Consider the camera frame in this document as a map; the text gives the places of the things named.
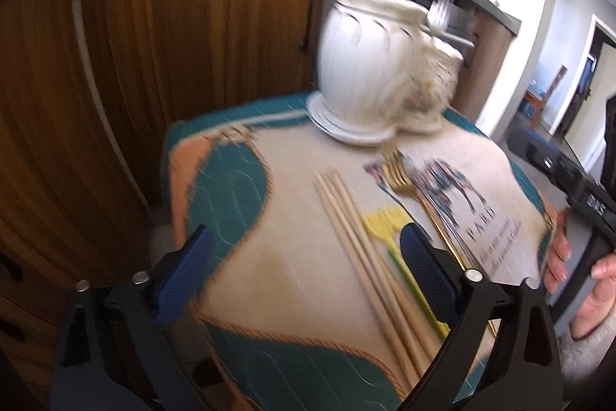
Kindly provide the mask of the person's right hand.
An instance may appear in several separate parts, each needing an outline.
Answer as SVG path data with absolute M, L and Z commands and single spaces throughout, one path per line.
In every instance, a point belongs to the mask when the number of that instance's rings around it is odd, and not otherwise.
M 571 258 L 571 246 L 566 237 L 567 210 L 556 217 L 556 233 L 550 244 L 544 268 L 544 284 L 550 293 L 567 280 L 566 262 Z M 586 297 L 570 322 L 570 334 L 581 340 L 593 333 L 610 316 L 615 305 L 615 255 L 611 253 L 598 260 L 591 275 L 596 280 L 593 290 Z

